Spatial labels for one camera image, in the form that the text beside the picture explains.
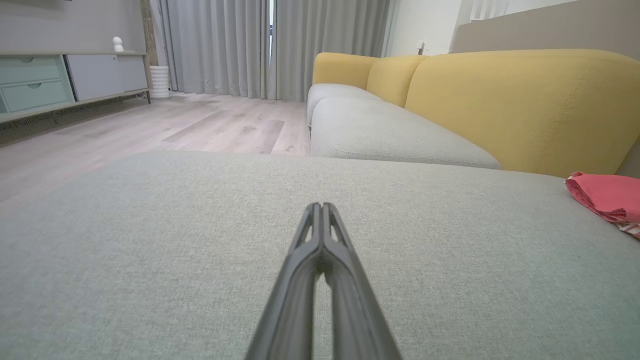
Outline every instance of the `white object on ledge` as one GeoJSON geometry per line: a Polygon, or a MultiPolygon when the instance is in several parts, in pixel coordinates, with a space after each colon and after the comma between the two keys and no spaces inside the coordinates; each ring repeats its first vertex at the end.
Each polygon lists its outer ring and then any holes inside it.
{"type": "Polygon", "coordinates": [[[151,99],[169,98],[169,67],[150,66],[151,70],[151,99]]]}
{"type": "Polygon", "coordinates": [[[122,39],[119,37],[113,38],[113,50],[116,53],[122,53],[124,51],[124,47],[122,47],[122,39]]]}

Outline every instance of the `white curtain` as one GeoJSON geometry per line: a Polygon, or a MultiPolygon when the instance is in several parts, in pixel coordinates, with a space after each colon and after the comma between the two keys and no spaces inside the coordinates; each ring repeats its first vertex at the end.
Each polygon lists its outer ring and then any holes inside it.
{"type": "Polygon", "coordinates": [[[306,101],[323,51],[381,56],[389,0],[275,0],[269,98],[306,101]]]}
{"type": "Polygon", "coordinates": [[[160,0],[172,90],[267,97],[269,0],[160,0]]]}

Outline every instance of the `folded cloth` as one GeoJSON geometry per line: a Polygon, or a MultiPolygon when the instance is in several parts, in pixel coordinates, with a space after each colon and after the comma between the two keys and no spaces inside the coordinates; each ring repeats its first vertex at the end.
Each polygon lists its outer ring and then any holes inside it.
{"type": "Polygon", "coordinates": [[[574,172],[564,183],[579,203],[640,239],[640,179],[574,172]]]}

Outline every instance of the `white vase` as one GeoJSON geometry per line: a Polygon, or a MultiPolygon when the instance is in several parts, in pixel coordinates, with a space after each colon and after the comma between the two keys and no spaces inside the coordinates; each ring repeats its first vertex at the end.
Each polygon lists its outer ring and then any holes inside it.
{"type": "Polygon", "coordinates": [[[169,98],[169,67],[150,66],[151,69],[151,99],[169,98]]]}

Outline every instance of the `cabinet top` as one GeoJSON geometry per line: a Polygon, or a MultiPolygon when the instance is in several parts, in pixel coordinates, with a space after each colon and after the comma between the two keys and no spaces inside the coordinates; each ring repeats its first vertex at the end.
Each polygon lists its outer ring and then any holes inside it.
{"type": "Polygon", "coordinates": [[[1,52],[0,56],[38,56],[38,55],[118,55],[118,56],[144,56],[147,53],[137,51],[124,51],[116,53],[114,51],[8,51],[1,52]]]}

